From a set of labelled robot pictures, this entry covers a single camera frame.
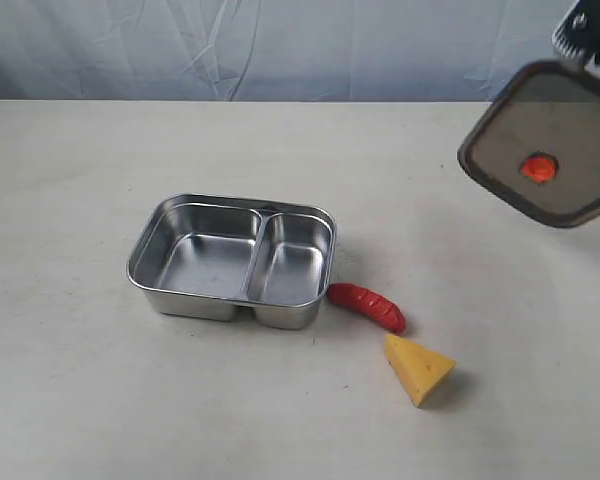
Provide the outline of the red toy sausage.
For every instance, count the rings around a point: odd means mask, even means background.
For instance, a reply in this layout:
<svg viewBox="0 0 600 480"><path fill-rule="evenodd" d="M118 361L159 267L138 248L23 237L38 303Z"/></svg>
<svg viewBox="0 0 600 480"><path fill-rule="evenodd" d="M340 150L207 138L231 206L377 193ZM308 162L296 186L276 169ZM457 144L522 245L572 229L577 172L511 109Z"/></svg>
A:
<svg viewBox="0 0 600 480"><path fill-rule="evenodd" d="M385 330L401 335L407 322L399 307L388 298L352 283L334 283L327 290L328 300L374 321Z"/></svg>

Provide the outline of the dark transparent box lid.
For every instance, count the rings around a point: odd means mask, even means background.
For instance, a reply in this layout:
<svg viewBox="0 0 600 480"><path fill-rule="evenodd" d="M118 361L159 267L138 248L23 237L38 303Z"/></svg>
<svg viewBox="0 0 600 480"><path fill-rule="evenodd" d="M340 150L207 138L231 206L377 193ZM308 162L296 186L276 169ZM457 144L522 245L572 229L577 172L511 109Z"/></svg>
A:
<svg viewBox="0 0 600 480"><path fill-rule="evenodd" d="M529 63L458 149L477 184L549 227L600 216L600 78L555 60Z"/></svg>

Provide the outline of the stainless steel lunch box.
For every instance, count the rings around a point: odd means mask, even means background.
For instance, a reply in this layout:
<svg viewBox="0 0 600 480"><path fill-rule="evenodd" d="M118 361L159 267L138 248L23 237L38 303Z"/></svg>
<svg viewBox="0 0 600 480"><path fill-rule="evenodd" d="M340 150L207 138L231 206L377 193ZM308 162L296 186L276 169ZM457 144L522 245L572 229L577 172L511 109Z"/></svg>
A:
<svg viewBox="0 0 600 480"><path fill-rule="evenodd" d="M301 330L318 315L336 239L318 207L179 194L152 212L126 274L158 313L231 322L248 310L268 328Z"/></svg>

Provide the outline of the yellow toy cheese wedge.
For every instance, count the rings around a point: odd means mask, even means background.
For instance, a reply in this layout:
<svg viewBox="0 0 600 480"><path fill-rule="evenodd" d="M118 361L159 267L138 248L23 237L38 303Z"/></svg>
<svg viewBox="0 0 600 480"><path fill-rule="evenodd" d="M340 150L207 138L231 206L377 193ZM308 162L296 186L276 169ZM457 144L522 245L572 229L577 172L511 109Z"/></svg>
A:
<svg viewBox="0 0 600 480"><path fill-rule="evenodd" d="M454 359L395 334L385 336L385 356L416 408L423 406L457 365Z"/></svg>

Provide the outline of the blue-grey backdrop cloth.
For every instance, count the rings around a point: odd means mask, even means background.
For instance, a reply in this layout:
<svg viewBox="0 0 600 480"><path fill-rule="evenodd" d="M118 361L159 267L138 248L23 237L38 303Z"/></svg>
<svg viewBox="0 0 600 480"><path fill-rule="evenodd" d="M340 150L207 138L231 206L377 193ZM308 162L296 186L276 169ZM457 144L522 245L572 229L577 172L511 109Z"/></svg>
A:
<svg viewBox="0 0 600 480"><path fill-rule="evenodd" d="M0 1L0 99L491 99L566 1Z"/></svg>

